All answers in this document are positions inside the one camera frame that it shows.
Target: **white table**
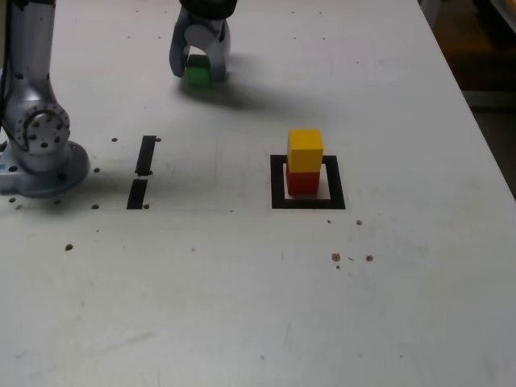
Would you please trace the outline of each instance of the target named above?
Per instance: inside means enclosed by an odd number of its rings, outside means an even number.
[[[178,91],[178,10],[58,5],[53,84],[101,172],[0,201],[0,385],[514,386],[516,206],[418,4],[242,0],[218,105]],[[271,209],[297,127],[346,210]]]

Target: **silver metal robot arm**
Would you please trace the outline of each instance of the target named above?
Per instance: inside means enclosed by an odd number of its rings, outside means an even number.
[[[2,125],[9,143],[0,159],[0,193],[51,196],[89,170],[85,150],[69,141],[70,119],[50,81],[56,2],[19,0],[8,7]]]
[[[211,78],[226,76],[230,35],[226,18],[238,0],[180,0],[170,51],[182,77],[191,46],[210,60]],[[0,194],[43,198],[64,192],[88,174],[85,150],[71,141],[70,119],[50,82],[56,0],[7,0],[0,122],[9,138],[0,156]]]

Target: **black tape marking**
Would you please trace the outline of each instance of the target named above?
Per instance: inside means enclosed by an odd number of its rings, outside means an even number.
[[[138,162],[136,163],[135,173],[138,176],[152,175],[151,164],[152,156],[154,156],[154,147],[156,146],[155,135],[145,135],[142,138],[142,146],[139,148]]]
[[[271,195],[273,209],[284,210],[345,210],[344,194],[340,181],[337,156],[324,156],[326,165],[330,199],[285,199],[283,182],[283,164],[287,163],[286,155],[271,155]]]
[[[132,181],[129,200],[127,200],[128,210],[141,210],[144,208],[145,191],[147,190],[147,180],[135,179]]]

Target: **floor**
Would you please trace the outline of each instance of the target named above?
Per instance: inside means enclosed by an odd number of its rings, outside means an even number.
[[[440,12],[470,12],[472,0],[443,1]],[[473,112],[513,196],[516,198],[516,112]]]

